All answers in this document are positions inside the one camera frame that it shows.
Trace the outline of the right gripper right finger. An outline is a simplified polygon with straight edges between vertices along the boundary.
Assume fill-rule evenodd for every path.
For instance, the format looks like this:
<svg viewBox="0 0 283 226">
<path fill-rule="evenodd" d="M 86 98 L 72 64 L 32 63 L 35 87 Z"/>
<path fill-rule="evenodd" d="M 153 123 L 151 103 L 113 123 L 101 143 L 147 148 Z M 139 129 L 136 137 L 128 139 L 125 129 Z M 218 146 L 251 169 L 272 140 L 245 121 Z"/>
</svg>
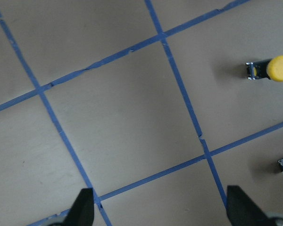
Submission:
<svg viewBox="0 0 283 226">
<path fill-rule="evenodd" d="M 232 226 L 274 225 L 239 186 L 227 186 L 226 214 Z"/>
</svg>

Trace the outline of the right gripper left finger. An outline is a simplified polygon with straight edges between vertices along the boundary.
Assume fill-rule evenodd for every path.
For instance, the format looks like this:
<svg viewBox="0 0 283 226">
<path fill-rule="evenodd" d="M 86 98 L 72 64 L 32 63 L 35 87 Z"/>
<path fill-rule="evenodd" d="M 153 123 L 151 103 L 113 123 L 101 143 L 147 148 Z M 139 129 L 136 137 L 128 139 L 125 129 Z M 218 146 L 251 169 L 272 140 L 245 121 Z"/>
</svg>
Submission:
<svg viewBox="0 0 283 226">
<path fill-rule="evenodd" d="M 92 226 L 94 222 L 93 189 L 84 188 L 80 191 L 68 215 L 63 221 L 64 226 Z"/>
</svg>

